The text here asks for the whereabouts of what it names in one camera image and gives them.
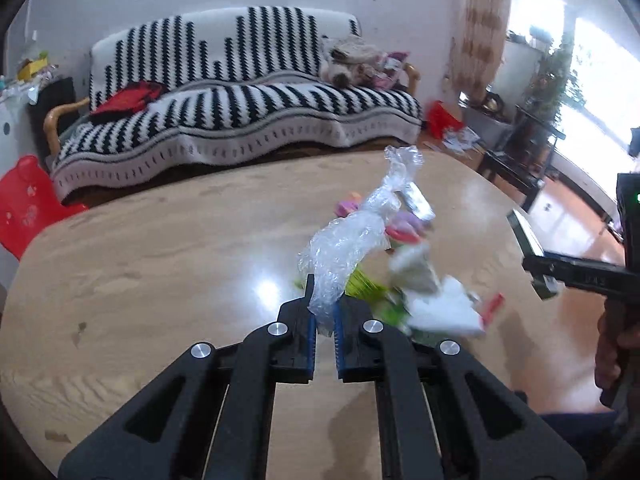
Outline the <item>person's right hand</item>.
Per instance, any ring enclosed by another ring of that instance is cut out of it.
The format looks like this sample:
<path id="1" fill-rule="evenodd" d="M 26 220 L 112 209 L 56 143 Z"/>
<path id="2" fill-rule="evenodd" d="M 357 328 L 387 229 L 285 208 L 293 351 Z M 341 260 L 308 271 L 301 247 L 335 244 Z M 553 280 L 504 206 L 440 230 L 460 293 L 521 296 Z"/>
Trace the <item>person's right hand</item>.
<path id="1" fill-rule="evenodd" d="M 622 370 L 618 364 L 618 354 L 622 350 L 638 350 L 640 346 L 639 324 L 628 328 L 617 337 L 608 333 L 608 315 L 621 307 L 623 304 L 619 301 L 606 300 L 604 313 L 598 321 L 599 339 L 594 357 L 594 383 L 602 390 L 611 388 L 620 377 Z"/>

